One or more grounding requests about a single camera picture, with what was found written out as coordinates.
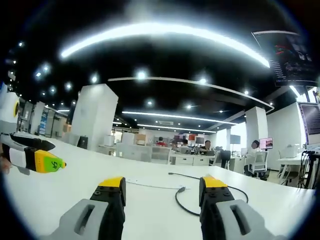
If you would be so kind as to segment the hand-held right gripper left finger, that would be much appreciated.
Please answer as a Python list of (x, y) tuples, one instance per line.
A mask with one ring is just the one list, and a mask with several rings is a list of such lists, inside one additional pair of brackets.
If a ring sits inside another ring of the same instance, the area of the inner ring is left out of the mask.
[(126, 179), (99, 183), (90, 199), (82, 199), (64, 213), (59, 226), (41, 240), (120, 240), (125, 222)]

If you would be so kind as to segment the person's left hand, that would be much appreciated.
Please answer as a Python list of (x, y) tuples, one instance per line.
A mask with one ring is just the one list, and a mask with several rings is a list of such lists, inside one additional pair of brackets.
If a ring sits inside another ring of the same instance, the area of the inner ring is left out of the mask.
[(8, 174), (12, 167), (11, 162), (5, 157), (2, 143), (0, 144), (0, 170), (3, 174)]

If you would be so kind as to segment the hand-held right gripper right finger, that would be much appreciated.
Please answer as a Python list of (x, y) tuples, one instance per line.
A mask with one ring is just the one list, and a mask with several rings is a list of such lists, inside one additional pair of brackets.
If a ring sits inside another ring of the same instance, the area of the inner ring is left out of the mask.
[(235, 199), (227, 184), (211, 175), (199, 179), (199, 221), (204, 240), (284, 240), (273, 235), (264, 218)]

